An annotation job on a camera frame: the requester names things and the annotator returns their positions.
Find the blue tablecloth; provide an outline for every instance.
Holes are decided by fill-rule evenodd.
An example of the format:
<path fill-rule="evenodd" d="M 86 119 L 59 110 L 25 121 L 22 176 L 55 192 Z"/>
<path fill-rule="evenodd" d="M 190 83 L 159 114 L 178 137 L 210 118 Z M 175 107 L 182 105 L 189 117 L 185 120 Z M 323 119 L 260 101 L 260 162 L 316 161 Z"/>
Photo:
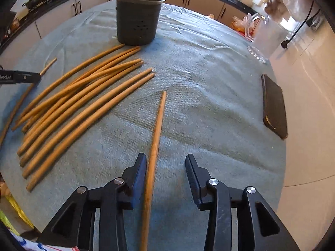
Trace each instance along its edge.
<path fill-rule="evenodd" d="M 15 67 L 40 72 L 48 61 L 58 57 L 23 107 L 64 73 L 117 44 L 115 1 L 60 25 Z M 139 152 L 148 156 L 163 90 L 168 96 L 148 249 L 203 250 L 208 212 L 200 212 L 193 203 L 184 166 L 188 153 L 193 153 L 199 166 L 208 169 L 212 177 L 235 188 L 252 185 L 276 208 L 286 147 L 262 122 L 261 84 L 261 74 L 274 79 L 274 73 L 270 64 L 252 58 L 247 45 L 243 37 L 217 21 L 163 5 L 155 40 L 131 57 L 142 58 L 145 65 L 123 80 L 149 67 L 153 67 L 156 77 L 86 131 L 31 193 L 26 191 L 27 181 L 21 176 L 16 154 L 23 134 L 20 129 L 7 134 L 0 152 L 0 171 L 26 215 L 43 230 L 78 186 L 101 187 L 132 166 Z M 0 88 L 0 128 L 27 86 Z M 130 251 L 137 250 L 139 218 L 140 210 L 125 212 Z"/>

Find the plastic container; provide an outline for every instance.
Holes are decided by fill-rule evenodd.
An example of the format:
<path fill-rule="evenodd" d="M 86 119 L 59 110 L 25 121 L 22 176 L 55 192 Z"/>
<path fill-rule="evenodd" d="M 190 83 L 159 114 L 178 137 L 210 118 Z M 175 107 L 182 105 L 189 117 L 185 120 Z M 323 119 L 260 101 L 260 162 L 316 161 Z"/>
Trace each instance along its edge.
<path fill-rule="evenodd" d="M 160 8 L 165 0 L 117 0 L 118 41 L 126 45 L 145 45 L 156 36 Z"/>

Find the phone case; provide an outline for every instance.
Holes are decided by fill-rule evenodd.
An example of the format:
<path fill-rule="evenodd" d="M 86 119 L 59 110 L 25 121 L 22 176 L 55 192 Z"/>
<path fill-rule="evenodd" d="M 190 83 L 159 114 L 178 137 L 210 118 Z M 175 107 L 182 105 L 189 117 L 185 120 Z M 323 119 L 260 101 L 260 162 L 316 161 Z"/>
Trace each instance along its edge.
<path fill-rule="evenodd" d="M 283 91 L 266 74 L 262 74 L 263 122 L 283 140 L 288 137 Z"/>

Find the cabinet handle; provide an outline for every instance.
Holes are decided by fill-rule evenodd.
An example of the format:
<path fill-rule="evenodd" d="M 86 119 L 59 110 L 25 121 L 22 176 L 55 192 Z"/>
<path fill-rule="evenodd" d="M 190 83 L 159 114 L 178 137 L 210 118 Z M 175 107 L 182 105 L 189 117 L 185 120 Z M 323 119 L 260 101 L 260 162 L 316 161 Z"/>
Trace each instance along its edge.
<path fill-rule="evenodd" d="M 224 13 L 226 12 L 227 8 L 224 8 L 223 12 L 222 12 L 222 15 L 221 15 L 221 18 L 223 17 Z"/>
<path fill-rule="evenodd" d="M 80 6 L 80 12 L 79 12 L 79 14 L 80 14 L 81 13 L 81 2 L 79 1 L 78 4 Z"/>
<path fill-rule="evenodd" d="M 190 0 L 187 2 L 187 5 L 189 5 L 190 4 Z"/>
<path fill-rule="evenodd" d="M 77 14 L 77 9 L 76 9 L 76 4 L 73 4 L 73 6 L 74 6 L 74 11 L 76 12 L 76 13 L 74 14 L 74 16 L 77 16 L 78 14 Z"/>

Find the wooden stick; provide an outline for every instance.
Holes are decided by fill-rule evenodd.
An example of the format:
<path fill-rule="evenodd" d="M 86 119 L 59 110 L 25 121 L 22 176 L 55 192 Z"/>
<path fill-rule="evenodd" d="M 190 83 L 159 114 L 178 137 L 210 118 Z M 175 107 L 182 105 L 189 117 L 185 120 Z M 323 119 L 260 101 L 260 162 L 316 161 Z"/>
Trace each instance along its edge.
<path fill-rule="evenodd" d="M 41 162 L 41 160 L 46 156 L 46 154 L 54 148 L 61 139 L 63 139 L 76 125 L 78 125 L 82 120 L 84 120 L 87 116 L 91 115 L 94 111 L 96 111 L 99 107 L 101 107 L 103 104 L 105 104 L 107 101 L 109 101 L 111 98 L 113 98 L 115 95 L 122 92 L 124 89 L 126 89 L 129 85 L 134 83 L 135 81 L 138 81 L 140 78 L 147 75 L 152 69 L 148 69 L 133 78 L 130 78 L 129 80 L 123 82 L 121 85 L 116 87 L 115 89 L 112 89 L 110 92 L 105 94 L 104 96 L 100 97 L 97 101 L 95 101 L 93 104 L 91 104 L 88 108 L 86 108 L 83 112 L 81 112 L 79 115 L 77 115 L 72 121 L 70 121 L 65 127 L 63 127 L 39 152 L 38 154 L 28 163 L 26 168 L 23 171 L 22 176 L 24 178 L 28 177 L 28 175 L 36 168 L 36 166 Z M 48 127 L 44 132 L 47 133 L 49 129 L 52 129 L 52 125 Z M 45 139 L 38 138 L 38 142 L 40 140 L 43 142 Z M 28 149 L 26 154 L 30 153 L 30 150 L 32 149 L 32 146 Z"/>
<path fill-rule="evenodd" d="M 151 202 L 153 194 L 153 185 L 155 183 L 156 162 L 158 156 L 158 148 L 160 145 L 160 132 L 162 129 L 163 115 L 166 101 L 166 91 L 163 92 L 158 109 L 155 130 L 152 136 L 152 144 L 149 157 L 149 165 L 146 175 L 146 184 L 144 192 L 143 212 L 142 212 L 142 230 L 141 230 L 141 245 L 140 251 L 147 251 Z"/>
<path fill-rule="evenodd" d="M 80 81 L 80 80 L 82 80 L 82 79 L 90 76 L 93 73 L 98 73 L 98 72 L 101 72 L 101 71 L 103 71 L 105 69 L 108 69 L 110 67 L 115 66 L 119 62 L 121 62 L 121 61 L 125 60 L 126 58 L 129 58 L 133 54 L 137 53 L 139 50 L 141 50 L 140 47 L 131 48 L 131 49 L 127 50 L 127 51 L 124 51 L 124 52 L 122 52 L 122 53 L 120 53 L 120 54 L 112 57 L 113 59 L 110 58 L 110 59 L 106 60 L 106 61 L 108 61 L 107 64 L 105 64 L 105 65 L 102 65 L 102 63 L 99 64 L 98 66 L 99 67 L 101 66 L 101 68 L 98 68 L 98 66 L 92 68 L 90 71 L 84 73 L 82 76 L 80 76 L 75 81 L 73 81 L 70 85 L 72 85 L 72 84 L 74 84 L 74 83 L 76 83 L 76 82 L 78 82 L 78 81 Z M 56 109 L 58 109 L 58 107 L 60 107 L 65 102 L 66 101 L 64 101 L 62 99 L 60 99 L 59 101 L 57 101 L 52 106 L 52 108 L 43 115 L 42 119 L 38 121 L 38 123 L 36 124 L 36 127 L 38 127 L 43 121 L 45 121 L 46 118 L 48 118 Z"/>
<path fill-rule="evenodd" d="M 78 90 L 75 90 L 65 96 L 63 96 L 61 99 L 59 99 L 50 109 L 47 110 L 47 112 L 44 113 L 44 115 L 37 121 L 37 123 L 25 134 L 25 136 L 23 137 L 23 142 L 25 142 L 27 140 L 28 137 L 30 137 L 30 135 L 32 133 L 35 132 L 35 130 L 47 119 L 49 118 L 61 105 L 63 105 L 64 103 L 66 103 L 67 100 L 71 99 L 74 95 L 76 95 L 79 91 L 81 90 L 81 88 L 79 88 Z M 40 113 L 36 114 L 33 116 L 33 118 L 38 117 L 40 115 Z"/>
<path fill-rule="evenodd" d="M 114 52 L 120 48 L 122 48 L 123 46 L 125 46 L 124 44 L 120 44 L 118 46 L 115 46 L 111 49 L 108 49 L 107 51 L 104 51 L 86 61 L 84 61 L 83 63 L 81 63 L 80 65 L 76 66 L 75 68 L 73 68 L 71 71 L 67 72 L 66 74 L 64 74 L 61 78 L 59 78 L 58 80 L 56 80 L 55 82 L 53 82 L 50 86 L 48 86 L 43 92 L 41 92 L 33 101 L 31 101 L 31 103 L 22 111 L 21 115 L 19 118 L 22 118 L 25 114 L 27 114 L 34 106 L 36 106 L 39 101 L 41 101 L 44 97 L 46 97 L 47 94 L 49 94 L 49 92 L 51 92 L 55 87 L 57 87 L 58 85 L 60 85 L 61 83 L 63 83 L 63 81 L 67 80 L 69 77 L 71 77 L 72 75 L 74 75 L 76 72 L 80 71 L 81 69 L 85 68 L 86 66 L 90 65 L 91 63 L 97 61 L 98 59 L 104 57 L 105 55 Z"/>
<path fill-rule="evenodd" d="M 41 77 L 45 74 L 45 72 L 51 67 L 52 64 L 55 63 L 55 61 L 57 60 L 57 58 L 54 58 L 48 65 L 45 66 L 45 68 L 40 72 Z M 5 124 L 5 127 L 3 128 L 1 135 L 0 135 L 0 148 L 2 146 L 3 140 L 5 139 L 5 136 L 8 132 L 9 126 L 13 121 L 13 118 L 16 114 L 16 112 L 18 111 L 18 109 L 20 108 L 20 106 L 22 105 L 24 99 L 27 97 L 27 95 L 29 94 L 29 92 L 32 90 L 32 88 L 35 86 L 35 84 L 31 84 L 27 90 L 23 93 L 23 95 L 21 96 L 21 98 L 19 99 L 19 101 L 16 103 L 15 107 L 13 108 L 12 112 L 9 115 L 9 118 Z"/>
<path fill-rule="evenodd" d="M 39 117 L 41 117 L 44 113 L 45 113 L 46 109 L 41 110 L 39 113 L 37 113 L 36 115 L 32 116 L 27 123 L 24 125 L 24 127 L 22 127 L 22 132 L 24 134 L 27 133 L 27 131 L 31 128 L 31 126 L 39 119 Z"/>
<path fill-rule="evenodd" d="M 136 46 L 134 48 L 128 49 L 124 52 L 121 52 L 111 58 L 106 59 L 104 62 L 100 63 L 99 65 L 95 66 L 94 68 L 92 68 L 91 70 L 87 71 L 86 73 L 82 74 L 80 77 L 78 77 L 76 80 L 74 80 L 73 82 L 70 83 L 70 85 L 90 76 L 93 73 L 98 73 L 101 72 L 105 69 L 108 69 L 110 67 L 115 66 L 116 64 L 118 64 L 119 62 L 125 60 L 126 58 L 129 58 L 130 56 L 132 56 L 133 54 L 137 53 L 138 51 L 140 51 L 141 48 L 140 46 Z"/>
<path fill-rule="evenodd" d="M 119 95 L 115 96 L 108 103 L 103 105 L 100 109 L 98 109 L 94 114 L 88 117 L 78 128 L 76 128 L 66 139 L 64 139 L 61 144 L 55 148 L 52 154 L 43 162 L 43 164 L 37 169 L 37 171 L 33 174 L 29 184 L 27 185 L 27 190 L 31 191 L 35 185 L 41 180 L 44 174 L 50 169 L 50 167 L 54 164 L 54 162 L 58 159 L 58 157 L 69 148 L 75 141 L 78 139 L 92 124 L 94 124 L 98 119 L 104 116 L 113 106 L 118 104 L 124 98 L 126 98 L 129 94 L 131 94 L 134 90 L 138 89 L 144 83 L 149 81 L 151 78 L 155 76 L 154 73 L 149 74 L 144 77 L 140 81 L 136 82 L 128 89 L 121 92 Z"/>
<path fill-rule="evenodd" d="M 21 158 L 20 165 L 24 166 L 35 153 L 35 151 L 40 147 L 40 145 L 47 139 L 47 137 L 80 107 L 91 100 L 94 96 L 102 92 L 105 88 L 109 87 L 117 80 L 132 72 L 142 64 L 143 62 L 137 63 L 124 71 L 120 70 L 120 73 L 112 73 L 112 76 L 106 76 L 95 81 L 93 84 L 86 87 L 83 91 L 76 94 L 69 101 L 59 107 L 59 109 L 57 109 L 52 115 L 50 115 L 49 118 L 47 118 L 39 127 L 35 129 L 35 131 L 18 149 L 17 154 L 20 156 L 29 148 L 29 150 Z"/>
<path fill-rule="evenodd" d="M 112 68 L 106 69 L 104 71 L 101 71 L 99 73 L 95 73 L 92 74 L 66 88 L 64 88 L 63 90 L 61 90 L 60 92 L 54 94 L 52 97 L 50 97 L 49 99 L 45 100 L 44 102 L 42 102 L 41 104 L 39 104 L 38 106 L 34 107 L 31 111 L 29 111 L 26 115 L 24 115 L 18 122 L 17 125 L 15 126 L 14 129 L 16 129 L 19 125 L 21 125 L 22 123 L 24 123 L 26 120 L 28 120 L 31 116 L 37 114 L 40 110 L 44 109 L 45 107 L 54 104 L 58 99 L 60 99 L 61 97 L 63 97 L 64 95 L 67 95 L 71 90 L 73 89 L 77 89 L 79 87 L 81 87 L 82 85 L 85 85 L 87 83 L 90 83 L 91 81 L 94 81 L 97 78 L 100 78 L 101 76 L 110 74 L 112 72 L 115 72 L 119 69 L 126 69 L 130 66 L 135 65 L 136 63 L 141 62 L 142 60 L 136 59 L 136 60 L 132 60 L 117 66 L 114 66 Z"/>

